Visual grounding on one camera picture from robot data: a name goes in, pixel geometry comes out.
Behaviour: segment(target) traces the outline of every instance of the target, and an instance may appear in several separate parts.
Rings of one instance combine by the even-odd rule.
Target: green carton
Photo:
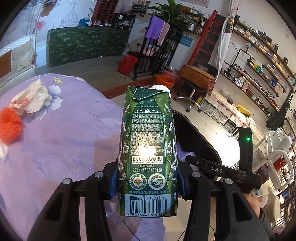
[[[129,86],[119,142],[119,215],[177,215],[177,160],[169,93]]]

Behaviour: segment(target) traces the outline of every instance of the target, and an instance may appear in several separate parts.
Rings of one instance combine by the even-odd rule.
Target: green patterned mattress
[[[131,31],[107,27],[51,29],[47,36],[49,67],[101,56],[122,55]]]

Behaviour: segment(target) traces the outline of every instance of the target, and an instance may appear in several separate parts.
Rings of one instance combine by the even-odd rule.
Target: person's hand
[[[260,203],[258,201],[258,198],[256,197],[255,193],[252,192],[252,196],[243,193],[244,197],[248,201],[248,203],[251,205],[252,209],[256,213],[257,217],[259,218],[260,216]]]

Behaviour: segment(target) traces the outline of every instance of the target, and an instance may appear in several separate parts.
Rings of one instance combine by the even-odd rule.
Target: organic certification logo
[[[147,179],[144,175],[141,173],[135,173],[134,175],[131,176],[130,178],[130,186],[133,189],[136,190],[141,190],[144,187],[146,187],[147,184]]]
[[[154,190],[160,190],[165,186],[165,177],[160,173],[152,174],[148,179],[148,185]]]

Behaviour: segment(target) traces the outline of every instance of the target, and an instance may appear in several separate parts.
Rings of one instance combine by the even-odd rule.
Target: chair leg
[[[188,97],[174,97],[173,100],[176,101],[177,99],[189,99]]]
[[[188,97],[189,108],[186,109],[186,112],[189,112],[191,110],[191,108],[192,108],[192,96],[194,95],[194,93],[195,93],[195,89],[192,90],[191,94]]]

